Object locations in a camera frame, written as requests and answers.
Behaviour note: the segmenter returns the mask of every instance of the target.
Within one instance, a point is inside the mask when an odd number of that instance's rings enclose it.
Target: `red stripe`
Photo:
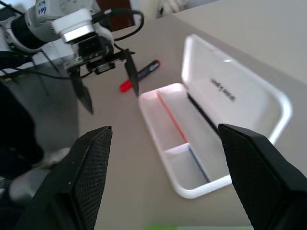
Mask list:
[[[178,132],[180,133],[181,137],[184,139],[185,142],[188,142],[186,136],[184,135],[181,127],[179,126],[179,124],[177,123],[177,121],[175,120],[174,116],[172,115],[172,112],[169,110],[169,108],[167,107],[165,101],[163,100],[163,98],[161,97],[160,93],[157,92],[157,97],[159,99],[159,101],[161,102],[161,104],[163,105],[164,109],[166,110],[168,116],[171,118],[172,122],[174,123],[174,125],[176,126]]]

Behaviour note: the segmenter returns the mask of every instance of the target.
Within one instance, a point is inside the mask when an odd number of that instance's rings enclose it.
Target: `label sticker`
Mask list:
[[[36,15],[37,17],[45,16],[49,13],[49,1],[41,0],[37,1],[35,5]]]

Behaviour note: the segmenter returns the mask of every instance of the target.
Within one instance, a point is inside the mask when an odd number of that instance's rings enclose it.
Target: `dark doorway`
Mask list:
[[[97,0],[100,8],[106,10],[109,8],[130,8],[129,0]],[[119,15],[111,19],[111,30],[121,30],[134,25],[134,20],[132,15]]]

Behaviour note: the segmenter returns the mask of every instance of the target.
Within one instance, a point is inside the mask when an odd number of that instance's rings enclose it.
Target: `open case lid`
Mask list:
[[[284,93],[196,35],[185,42],[182,79],[216,127],[248,128],[275,143],[291,117]]]

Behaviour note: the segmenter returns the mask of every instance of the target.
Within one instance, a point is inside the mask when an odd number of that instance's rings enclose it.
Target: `table surface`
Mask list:
[[[302,84],[304,79],[300,79],[300,75],[293,74],[294,68],[289,68],[287,71],[278,69],[272,64],[275,59],[270,59],[264,54],[259,55],[262,58],[257,56],[262,49],[265,49],[267,53],[274,52],[274,49],[268,51],[271,44],[265,41],[270,40],[270,37],[266,37],[265,34],[261,40],[262,47],[256,48],[255,44],[249,44],[258,51],[253,55],[254,53],[248,50],[249,33],[246,34],[247,32],[244,31],[243,34],[235,25],[227,30],[221,22],[206,21],[206,13],[209,15],[208,19],[215,17],[214,13],[210,12],[213,8],[216,11],[223,9],[219,2],[224,2],[225,6],[232,6],[229,3],[231,1],[244,2],[243,0],[221,0],[203,6],[201,9],[195,8],[179,15],[147,22],[138,34],[119,42],[119,45],[123,48],[129,47],[137,53],[134,55],[134,61],[138,69],[154,59],[162,62],[159,70],[140,83],[141,93],[171,83],[182,82],[180,75],[184,39],[190,34],[203,37],[281,89],[292,101],[293,117],[276,147],[288,161],[307,175],[305,166],[307,155],[304,145],[304,137],[307,134],[305,122],[307,107],[302,106],[306,104],[304,98],[307,98],[306,85]],[[208,30],[212,33],[211,35],[204,32],[205,27],[201,29],[201,23],[198,20],[202,20],[204,25],[211,28]],[[132,28],[129,28],[120,33],[128,33],[131,30]],[[236,36],[239,36],[241,44],[244,44],[242,49],[238,43],[235,43],[235,35],[232,32],[241,33]],[[228,36],[232,38],[231,45],[227,43]],[[270,54],[271,57],[276,57],[276,54]],[[250,225],[232,185],[194,200],[181,198],[175,193],[146,128],[134,93],[130,91],[122,94],[118,90],[119,85],[126,78],[123,63],[119,63],[112,71],[100,76],[91,75],[84,79],[84,84],[89,88],[93,100],[94,115],[90,115],[79,104],[80,135],[98,127],[113,127],[106,187],[95,229],[139,230],[148,225]]]

